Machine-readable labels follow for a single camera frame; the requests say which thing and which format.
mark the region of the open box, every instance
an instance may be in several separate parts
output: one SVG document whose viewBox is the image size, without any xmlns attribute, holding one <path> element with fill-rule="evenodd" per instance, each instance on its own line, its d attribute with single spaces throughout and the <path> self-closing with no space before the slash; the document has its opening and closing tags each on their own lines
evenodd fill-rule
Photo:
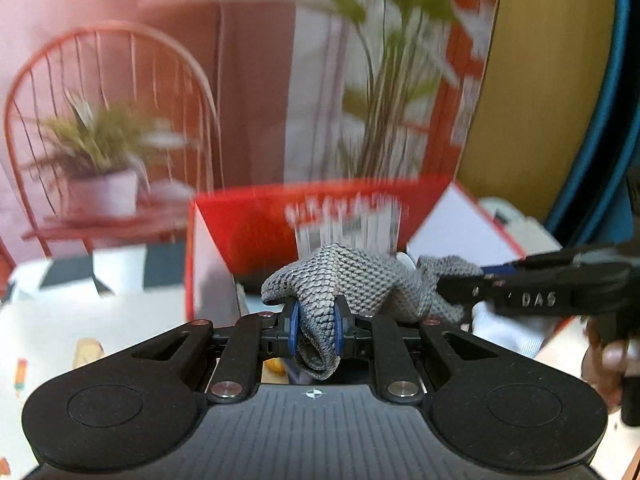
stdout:
<svg viewBox="0 0 640 480">
<path fill-rule="evenodd" d="M 187 319 L 233 325 L 245 314 L 235 276 L 266 275 L 330 242 L 406 251 L 414 260 L 458 254 L 481 266 L 524 256 L 448 176 L 229 190 L 198 197 L 191 208 Z"/>
</svg>

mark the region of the black and white checkered pattern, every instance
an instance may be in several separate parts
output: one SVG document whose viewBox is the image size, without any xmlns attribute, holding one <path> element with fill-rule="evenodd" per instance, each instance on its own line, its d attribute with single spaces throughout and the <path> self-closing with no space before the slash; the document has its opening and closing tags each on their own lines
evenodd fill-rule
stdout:
<svg viewBox="0 0 640 480">
<path fill-rule="evenodd" d="M 87 256 L 18 265 L 2 303 L 34 298 L 98 298 L 184 282 L 185 244 L 149 244 L 94 251 Z"/>
</svg>

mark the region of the chair backrest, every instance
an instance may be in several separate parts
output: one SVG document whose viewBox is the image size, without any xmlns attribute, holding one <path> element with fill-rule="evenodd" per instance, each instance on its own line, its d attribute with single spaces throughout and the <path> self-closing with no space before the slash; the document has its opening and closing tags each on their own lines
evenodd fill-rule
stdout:
<svg viewBox="0 0 640 480">
<path fill-rule="evenodd" d="M 134 104 L 149 117 L 169 119 L 174 132 L 194 140 L 180 150 L 167 150 L 164 164 L 148 167 L 151 183 L 177 180 L 196 192 L 223 186 L 220 123 L 202 67 L 161 31 L 136 23 L 101 22 L 69 31 L 44 46 L 18 72 L 7 97 L 8 155 L 34 229 L 43 219 L 59 216 L 65 203 L 65 179 L 59 171 L 28 168 L 52 149 L 40 121 L 71 116 L 65 89 L 93 106 Z"/>
</svg>

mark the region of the gray knit fabric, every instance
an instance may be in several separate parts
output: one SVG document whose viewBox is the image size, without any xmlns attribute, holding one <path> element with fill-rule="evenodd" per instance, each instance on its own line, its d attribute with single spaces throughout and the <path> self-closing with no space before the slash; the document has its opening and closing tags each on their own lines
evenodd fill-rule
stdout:
<svg viewBox="0 0 640 480">
<path fill-rule="evenodd" d="M 302 336 L 296 362 L 312 377 L 324 380 L 340 362 L 334 341 L 334 300 L 339 294 L 354 314 L 382 313 L 408 323 L 424 316 L 453 323 L 462 320 L 462 307 L 437 294 L 438 278 L 482 274 L 480 267 L 459 256 L 421 256 L 417 267 L 411 270 L 390 256 L 331 244 L 271 275 L 262 285 L 262 300 L 279 304 L 288 297 L 298 298 Z"/>
</svg>

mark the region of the human hand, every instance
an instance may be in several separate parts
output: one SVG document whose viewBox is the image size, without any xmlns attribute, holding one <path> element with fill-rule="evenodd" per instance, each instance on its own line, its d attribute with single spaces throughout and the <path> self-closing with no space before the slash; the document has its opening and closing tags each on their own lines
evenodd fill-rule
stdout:
<svg viewBox="0 0 640 480">
<path fill-rule="evenodd" d="M 640 376 L 640 338 L 614 341 L 602 347 L 594 319 L 584 330 L 589 349 L 582 359 L 582 378 L 602 396 L 610 412 L 622 398 L 622 379 Z"/>
</svg>

